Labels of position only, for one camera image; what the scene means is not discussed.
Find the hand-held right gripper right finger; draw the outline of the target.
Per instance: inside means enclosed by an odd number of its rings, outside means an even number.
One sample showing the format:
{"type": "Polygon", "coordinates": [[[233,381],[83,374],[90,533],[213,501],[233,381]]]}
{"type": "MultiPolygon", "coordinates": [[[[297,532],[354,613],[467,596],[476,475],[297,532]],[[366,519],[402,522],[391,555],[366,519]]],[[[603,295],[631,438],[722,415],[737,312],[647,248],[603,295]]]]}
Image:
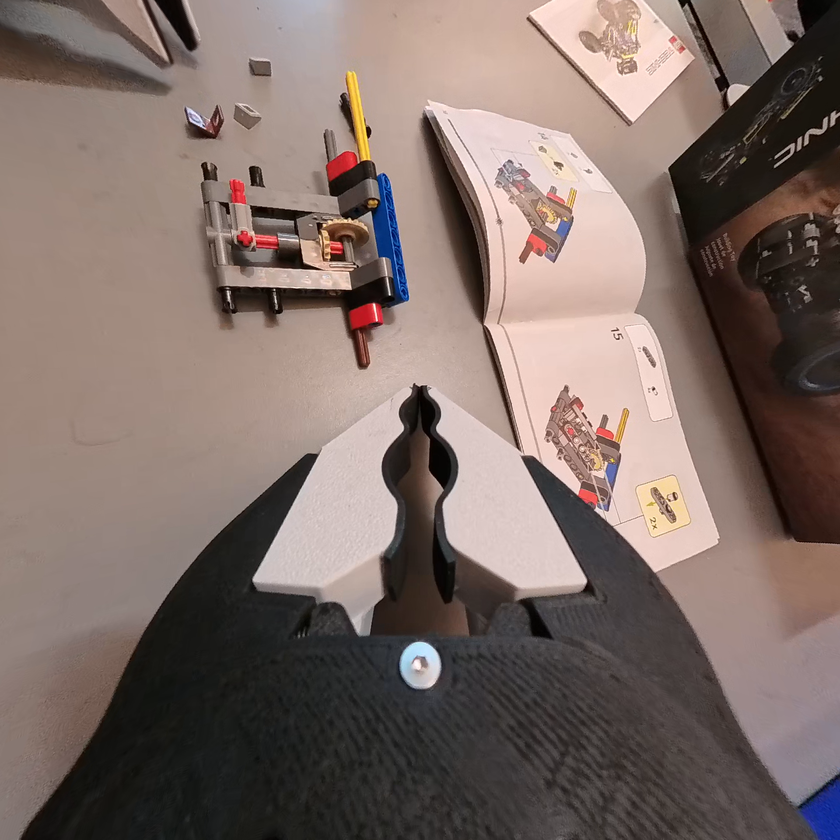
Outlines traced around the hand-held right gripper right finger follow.
{"type": "Polygon", "coordinates": [[[527,460],[437,388],[423,387],[434,506],[434,580],[465,608],[468,634],[505,605],[588,596],[589,584],[527,460]]]}

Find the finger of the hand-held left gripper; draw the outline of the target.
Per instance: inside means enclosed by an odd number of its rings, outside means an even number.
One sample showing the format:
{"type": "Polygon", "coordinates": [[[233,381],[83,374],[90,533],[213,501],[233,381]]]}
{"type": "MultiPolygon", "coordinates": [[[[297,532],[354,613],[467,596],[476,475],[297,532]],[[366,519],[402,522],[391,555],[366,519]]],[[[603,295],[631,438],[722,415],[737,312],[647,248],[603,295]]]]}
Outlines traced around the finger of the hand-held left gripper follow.
{"type": "Polygon", "coordinates": [[[80,59],[113,62],[131,47],[158,67],[172,64],[146,2],[2,1],[1,23],[80,59]]]}
{"type": "Polygon", "coordinates": [[[149,21],[151,43],[154,51],[168,51],[168,48],[165,45],[160,22],[154,14],[153,7],[156,7],[162,14],[188,51],[195,51],[200,46],[201,36],[188,1],[146,1],[145,15],[149,21]]]}

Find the loose black lego pin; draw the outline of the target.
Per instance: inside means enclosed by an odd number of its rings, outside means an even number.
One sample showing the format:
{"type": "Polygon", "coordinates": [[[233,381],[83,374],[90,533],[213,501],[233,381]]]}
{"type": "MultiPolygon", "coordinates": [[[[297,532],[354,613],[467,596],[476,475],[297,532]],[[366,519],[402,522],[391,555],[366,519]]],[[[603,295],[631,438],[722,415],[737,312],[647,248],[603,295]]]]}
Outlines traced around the loose black lego pin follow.
{"type": "MultiPolygon", "coordinates": [[[[347,122],[350,126],[350,129],[353,131],[353,133],[355,133],[351,100],[350,100],[350,96],[349,96],[347,91],[341,92],[340,97],[339,97],[339,106],[340,106],[341,113],[343,114],[343,116],[345,117],[345,119],[347,120],[347,122]]],[[[366,119],[364,119],[364,128],[365,128],[366,138],[369,139],[371,137],[372,129],[371,129],[371,126],[367,122],[366,119]]]]}

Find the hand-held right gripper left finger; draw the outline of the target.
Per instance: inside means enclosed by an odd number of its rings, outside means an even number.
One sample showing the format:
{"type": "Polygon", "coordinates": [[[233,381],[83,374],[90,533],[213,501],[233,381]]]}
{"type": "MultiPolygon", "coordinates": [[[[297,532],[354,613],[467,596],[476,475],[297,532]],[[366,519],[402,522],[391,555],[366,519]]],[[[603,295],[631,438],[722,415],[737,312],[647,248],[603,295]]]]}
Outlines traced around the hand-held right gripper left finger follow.
{"type": "Polygon", "coordinates": [[[406,387],[324,445],[253,577],[260,592],[340,604],[371,632],[375,607],[404,581],[406,504],[418,388],[406,387]]]}

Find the open lego instruction booklet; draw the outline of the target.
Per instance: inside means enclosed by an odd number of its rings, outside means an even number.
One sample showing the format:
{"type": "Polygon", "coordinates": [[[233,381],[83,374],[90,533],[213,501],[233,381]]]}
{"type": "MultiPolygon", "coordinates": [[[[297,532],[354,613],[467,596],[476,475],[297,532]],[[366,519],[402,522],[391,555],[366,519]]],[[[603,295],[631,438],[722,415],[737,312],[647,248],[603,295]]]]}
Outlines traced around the open lego instruction booklet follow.
{"type": "Polygon", "coordinates": [[[655,572],[712,548],[660,341],[637,313],[646,255],[624,200],[567,133],[435,101],[424,112],[476,232],[521,452],[655,572]]]}

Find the black lego set box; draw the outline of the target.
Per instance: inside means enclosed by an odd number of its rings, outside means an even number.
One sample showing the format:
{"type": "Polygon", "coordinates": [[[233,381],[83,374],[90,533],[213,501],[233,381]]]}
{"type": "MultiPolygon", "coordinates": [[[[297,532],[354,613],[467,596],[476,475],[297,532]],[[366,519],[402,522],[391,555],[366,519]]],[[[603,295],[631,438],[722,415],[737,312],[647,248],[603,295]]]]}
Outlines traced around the black lego set box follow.
{"type": "Polygon", "coordinates": [[[838,543],[838,2],[668,172],[786,528],[838,543]]]}

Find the closed lego instruction booklet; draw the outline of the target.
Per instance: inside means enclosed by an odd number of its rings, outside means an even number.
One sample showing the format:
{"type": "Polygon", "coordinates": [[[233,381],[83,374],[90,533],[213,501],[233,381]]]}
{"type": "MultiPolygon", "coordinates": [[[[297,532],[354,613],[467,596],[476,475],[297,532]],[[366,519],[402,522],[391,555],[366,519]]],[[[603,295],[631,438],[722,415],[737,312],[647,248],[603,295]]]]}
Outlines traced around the closed lego instruction booklet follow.
{"type": "Polygon", "coordinates": [[[694,59],[644,1],[552,1],[528,20],[627,124],[694,59]]]}

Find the partly built lego assembly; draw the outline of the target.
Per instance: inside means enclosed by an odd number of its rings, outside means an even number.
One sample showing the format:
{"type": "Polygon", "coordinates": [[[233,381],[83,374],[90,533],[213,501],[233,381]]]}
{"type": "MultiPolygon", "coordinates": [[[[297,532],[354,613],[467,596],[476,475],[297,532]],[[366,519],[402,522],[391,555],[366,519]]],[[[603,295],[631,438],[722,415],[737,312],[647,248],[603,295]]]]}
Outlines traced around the partly built lego assembly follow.
{"type": "Polygon", "coordinates": [[[249,184],[223,182],[214,163],[202,164],[206,241],[226,314],[237,296],[259,293],[274,314],[285,294],[338,298],[348,318],[356,363],[371,363],[368,334],[383,311],[410,298],[392,184],[373,162],[361,88],[348,71],[356,151],[340,152],[334,132],[323,141],[329,192],[295,194],[266,187],[261,168],[249,184]]]}

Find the blue object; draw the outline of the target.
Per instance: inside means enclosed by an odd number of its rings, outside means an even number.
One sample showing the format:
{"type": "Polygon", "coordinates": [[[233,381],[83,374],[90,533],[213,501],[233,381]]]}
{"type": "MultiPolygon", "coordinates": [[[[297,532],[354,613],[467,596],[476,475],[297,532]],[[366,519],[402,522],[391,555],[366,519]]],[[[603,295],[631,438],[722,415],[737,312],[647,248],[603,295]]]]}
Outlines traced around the blue object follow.
{"type": "Polygon", "coordinates": [[[799,806],[818,839],[839,839],[839,785],[836,777],[799,806]]]}

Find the grey flat panel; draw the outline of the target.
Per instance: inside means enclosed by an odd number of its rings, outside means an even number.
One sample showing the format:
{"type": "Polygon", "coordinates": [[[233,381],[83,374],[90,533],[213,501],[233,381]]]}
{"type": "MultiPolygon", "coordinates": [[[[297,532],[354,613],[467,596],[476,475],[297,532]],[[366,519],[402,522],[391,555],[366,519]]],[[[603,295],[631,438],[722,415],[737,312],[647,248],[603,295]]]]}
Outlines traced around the grey flat panel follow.
{"type": "Polygon", "coordinates": [[[680,1],[717,89],[749,86],[791,42],[766,1],[680,1]]]}

